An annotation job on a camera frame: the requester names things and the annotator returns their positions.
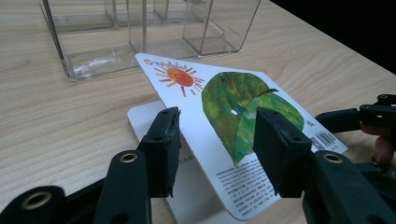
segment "white card stand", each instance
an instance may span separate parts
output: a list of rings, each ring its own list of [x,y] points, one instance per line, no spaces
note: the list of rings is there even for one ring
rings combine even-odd
[[[163,109],[165,109],[163,103],[157,101],[133,107],[128,111],[128,119],[139,141],[149,130],[158,112]],[[225,210],[219,197],[201,170],[198,161],[183,141],[184,139],[182,138],[179,167],[173,190],[174,198],[169,197],[166,199],[177,223],[246,223],[238,221]]]

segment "wooden table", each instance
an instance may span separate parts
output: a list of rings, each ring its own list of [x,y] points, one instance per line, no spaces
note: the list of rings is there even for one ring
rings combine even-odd
[[[244,47],[195,60],[265,72],[312,115],[396,94],[396,76],[263,0]],[[104,177],[111,158],[138,142],[127,111],[159,100],[142,70],[71,82],[37,1],[0,3],[0,210],[37,186],[66,194]],[[368,161],[375,137],[337,134],[353,161]],[[154,223],[175,223],[153,199]],[[301,200],[282,199],[251,223],[305,223]]]

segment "plastic box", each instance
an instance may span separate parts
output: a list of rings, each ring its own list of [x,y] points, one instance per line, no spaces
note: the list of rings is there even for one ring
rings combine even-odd
[[[66,75],[75,81],[242,48],[260,0],[40,0]]]

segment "hand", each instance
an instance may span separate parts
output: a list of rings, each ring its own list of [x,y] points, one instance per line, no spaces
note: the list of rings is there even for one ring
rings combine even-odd
[[[391,143],[391,131],[386,128],[378,128],[361,124],[361,130],[371,135],[378,135],[375,141],[374,158],[378,164],[389,163],[393,159],[395,146]]]

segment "orange sun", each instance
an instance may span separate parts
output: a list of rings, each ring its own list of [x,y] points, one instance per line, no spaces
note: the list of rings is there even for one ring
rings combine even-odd
[[[191,87],[190,91],[193,95],[195,95],[195,91],[201,91],[202,88],[202,82],[204,82],[203,79],[200,79],[198,77],[193,77],[196,73],[196,71],[192,70],[192,68],[187,69],[186,66],[180,67],[178,64],[172,65],[169,63],[169,67],[163,67],[160,66],[161,69],[154,68],[160,73],[156,73],[157,76],[160,77],[168,77],[166,79],[160,79],[159,81],[161,82],[170,82],[167,87],[172,87],[175,84],[178,84],[181,88],[181,92],[183,93],[183,96],[186,97],[186,88]]]

